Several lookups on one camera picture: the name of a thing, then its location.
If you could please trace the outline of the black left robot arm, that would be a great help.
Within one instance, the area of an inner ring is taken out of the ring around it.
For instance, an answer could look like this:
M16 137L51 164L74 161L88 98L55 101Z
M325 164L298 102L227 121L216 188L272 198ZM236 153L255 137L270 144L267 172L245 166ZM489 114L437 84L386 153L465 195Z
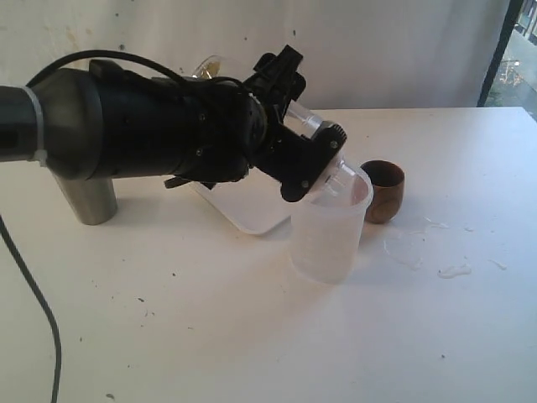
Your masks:
M1 159L36 161L74 181L239 181L305 89L302 59L288 46L239 79L182 76L119 51L75 52L24 86L2 87Z

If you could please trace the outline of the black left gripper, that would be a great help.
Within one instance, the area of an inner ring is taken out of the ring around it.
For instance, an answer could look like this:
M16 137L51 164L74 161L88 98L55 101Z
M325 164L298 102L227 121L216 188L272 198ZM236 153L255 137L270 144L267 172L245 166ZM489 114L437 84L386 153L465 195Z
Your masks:
M287 44L277 55L263 54L253 74L243 82L263 109L263 139L252 155L252 163L258 168L276 148L290 103L297 101L306 88L306 80L298 72L303 59Z

